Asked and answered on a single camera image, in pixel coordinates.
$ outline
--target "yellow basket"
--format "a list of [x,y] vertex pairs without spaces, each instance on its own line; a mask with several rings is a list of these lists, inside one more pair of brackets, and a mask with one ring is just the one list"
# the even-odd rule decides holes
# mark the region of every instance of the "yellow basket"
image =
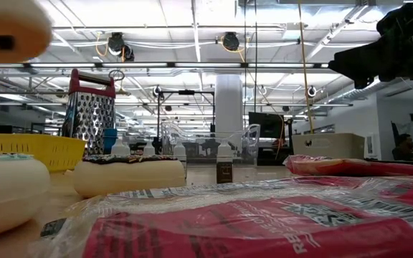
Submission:
[[31,154],[50,172],[73,169],[82,159],[85,141],[38,134],[0,134],[0,153]]

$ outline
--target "computer screen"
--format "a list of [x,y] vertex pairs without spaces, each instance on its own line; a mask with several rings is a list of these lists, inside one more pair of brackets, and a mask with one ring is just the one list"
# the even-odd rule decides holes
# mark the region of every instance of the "computer screen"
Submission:
[[250,125],[261,125],[261,138],[280,138],[283,122],[279,115],[249,112]]

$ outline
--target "clear plastic bag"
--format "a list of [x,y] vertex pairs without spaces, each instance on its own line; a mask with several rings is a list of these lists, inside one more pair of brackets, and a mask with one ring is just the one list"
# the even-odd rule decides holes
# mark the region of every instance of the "clear plastic bag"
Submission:
[[288,156],[283,163],[299,176],[413,176],[413,165],[304,155]]
[[412,257],[413,181],[303,177],[101,196],[31,257]]

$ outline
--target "wooden table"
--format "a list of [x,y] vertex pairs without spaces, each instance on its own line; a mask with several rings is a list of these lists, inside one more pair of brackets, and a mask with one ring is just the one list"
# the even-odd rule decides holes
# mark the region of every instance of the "wooden table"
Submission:
[[[216,168],[191,167],[187,185],[216,183]],[[285,167],[235,168],[234,182],[287,178],[291,173]],[[27,223],[0,234],[0,258],[26,257],[28,244],[39,238],[41,228],[47,222],[60,219],[62,212],[82,198],[72,186],[72,172],[51,174],[49,203]]]

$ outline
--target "small bottle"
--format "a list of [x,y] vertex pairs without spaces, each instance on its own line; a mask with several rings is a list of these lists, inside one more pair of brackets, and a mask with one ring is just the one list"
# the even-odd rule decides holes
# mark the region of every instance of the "small bottle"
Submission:
[[152,146],[152,143],[147,143],[143,149],[143,155],[145,156],[154,156],[156,154],[156,149]]
[[115,139],[115,143],[111,148],[111,154],[113,155],[122,155],[122,156],[129,156],[130,155],[130,148],[123,144],[121,138]]
[[178,140],[174,149],[173,149],[173,156],[178,158],[178,160],[183,164],[184,167],[184,180],[187,179],[187,156],[186,156],[186,148],[184,147],[183,143]]
[[216,162],[216,182],[231,183],[232,182],[232,148],[229,141],[222,139],[221,145],[218,147],[218,156]]

